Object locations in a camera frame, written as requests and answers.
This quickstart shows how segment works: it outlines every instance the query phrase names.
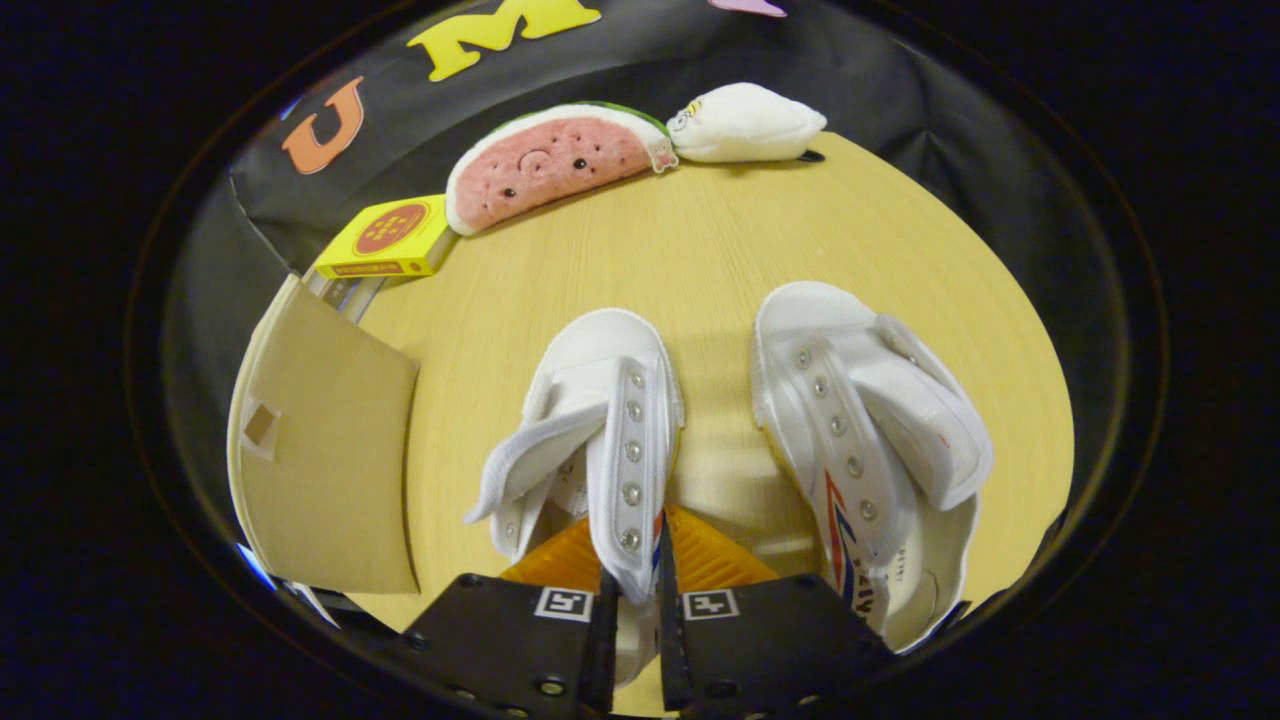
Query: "red circle logo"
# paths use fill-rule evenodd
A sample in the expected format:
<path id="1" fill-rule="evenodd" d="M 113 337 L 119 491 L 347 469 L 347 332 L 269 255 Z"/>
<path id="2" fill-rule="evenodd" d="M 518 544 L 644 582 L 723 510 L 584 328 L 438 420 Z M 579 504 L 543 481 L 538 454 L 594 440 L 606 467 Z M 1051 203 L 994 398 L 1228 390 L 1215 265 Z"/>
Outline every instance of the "red circle logo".
<path id="1" fill-rule="evenodd" d="M 380 218 L 369 223 L 365 231 L 360 233 L 360 237 L 356 238 L 356 255 L 372 255 L 387 250 L 404 240 L 430 213 L 431 210 L 426 205 L 417 202 L 388 210 Z"/>

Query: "black fabric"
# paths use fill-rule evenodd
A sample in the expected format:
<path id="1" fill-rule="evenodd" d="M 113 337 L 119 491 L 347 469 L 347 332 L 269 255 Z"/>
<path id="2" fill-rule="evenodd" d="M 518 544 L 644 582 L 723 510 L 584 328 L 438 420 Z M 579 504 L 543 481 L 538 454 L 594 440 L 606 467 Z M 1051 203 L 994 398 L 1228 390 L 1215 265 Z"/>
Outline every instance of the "black fabric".
<path id="1" fill-rule="evenodd" d="M 229 507 L 224 461 L 197 447 L 223 441 L 239 356 L 270 301 L 265 284 L 242 279 L 241 269 L 218 272 L 227 263 L 219 254 L 238 252 L 228 237 L 234 247 L 250 243 L 261 254 L 260 236 L 289 268 L 303 272 L 365 206 L 443 192 L 457 158 L 513 117 L 591 99 L 664 120 L 694 96 L 737 81 L 818 109 L 829 131 L 919 182 L 992 247 L 1039 313 L 1061 360 L 1075 421 L 1073 488 L 1097 470 L 1121 400 L 1124 297 L 1093 209 L 1023 123 L 928 53 L 831 3 L 795 4 L 781 23 L 682 0 L 594 6 L 603 12 L 596 23 L 536 41 L 517 37 L 438 83 L 428 79 L 433 65 L 422 47 L 406 46 L 440 18 L 422 19 L 333 72 L 236 159 L 229 182 L 215 188 L 219 200 L 188 240 L 187 269 L 175 278 L 166 325 L 166 341 L 174 343 L 169 374 L 201 388 L 174 387 L 177 434 L 186 438 L 192 477 L 215 506 Z M 300 174 L 282 150 L 284 138 L 312 113 L 317 137 L 332 136 L 337 114 L 324 104 L 361 76 L 360 133 L 328 168 Z M 196 269 L 200 263 L 211 265 Z M 209 284 L 188 291 L 196 281 Z M 241 288 L 244 282 L 252 287 Z M 193 350 L 182 352 L 183 343 Z"/>

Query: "plush toy face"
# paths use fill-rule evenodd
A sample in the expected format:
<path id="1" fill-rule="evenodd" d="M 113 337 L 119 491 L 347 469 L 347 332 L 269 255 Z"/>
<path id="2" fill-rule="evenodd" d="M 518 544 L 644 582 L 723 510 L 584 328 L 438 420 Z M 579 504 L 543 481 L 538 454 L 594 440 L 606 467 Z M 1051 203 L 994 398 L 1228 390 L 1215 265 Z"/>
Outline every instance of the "plush toy face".
<path id="1" fill-rule="evenodd" d="M 646 147 L 635 132 L 590 115 L 548 119 L 498 140 L 467 160 L 453 183 L 460 232 L 476 232 L 539 205 L 675 164 L 669 141 Z"/>
<path id="2" fill-rule="evenodd" d="M 667 131 L 671 132 L 671 141 L 677 151 L 681 147 L 701 147 L 716 141 L 716 128 L 707 127 L 698 117 L 701 109 L 703 101 L 694 100 L 667 122 Z"/>

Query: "stuffed toy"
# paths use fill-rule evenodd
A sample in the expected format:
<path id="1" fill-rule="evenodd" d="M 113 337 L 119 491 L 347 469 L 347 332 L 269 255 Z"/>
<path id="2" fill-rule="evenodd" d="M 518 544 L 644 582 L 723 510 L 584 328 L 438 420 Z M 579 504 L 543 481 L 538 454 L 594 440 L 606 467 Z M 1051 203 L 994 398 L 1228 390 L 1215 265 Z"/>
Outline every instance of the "stuffed toy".
<path id="1" fill-rule="evenodd" d="M 667 122 L 676 154 L 699 163 L 795 160 L 827 118 L 750 82 L 699 95 Z"/>
<path id="2" fill-rule="evenodd" d="M 445 217 L 480 232 L 554 200 L 680 163 L 667 128 L 621 105 L 575 102 L 499 126 L 449 173 Z"/>

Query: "orange letter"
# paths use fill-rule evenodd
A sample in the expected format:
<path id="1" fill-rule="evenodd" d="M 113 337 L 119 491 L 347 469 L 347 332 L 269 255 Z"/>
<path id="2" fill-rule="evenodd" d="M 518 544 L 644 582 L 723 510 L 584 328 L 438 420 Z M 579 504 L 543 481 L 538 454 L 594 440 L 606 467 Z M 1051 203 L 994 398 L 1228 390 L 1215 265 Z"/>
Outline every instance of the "orange letter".
<path id="1" fill-rule="evenodd" d="M 365 106 L 360 104 L 360 92 L 356 90 L 362 79 L 365 79 L 364 76 L 348 82 L 325 101 L 325 108 L 337 110 L 339 123 L 338 133 L 329 142 L 320 145 L 320 141 L 316 140 L 315 129 L 311 127 L 316 122 L 314 114 L 302 120 L 298 127 L 293 128 L 289 137 L 284 138 L 280 150 L 289 152 L 289 159 L 293 160 L 293 167 L 300 173 L 305 176 L 319 173 L 329 163 L 333 163 L 334 158 L 342 155 L 352 140 L 356 140 L 360 126 L 365 123 Z"/>

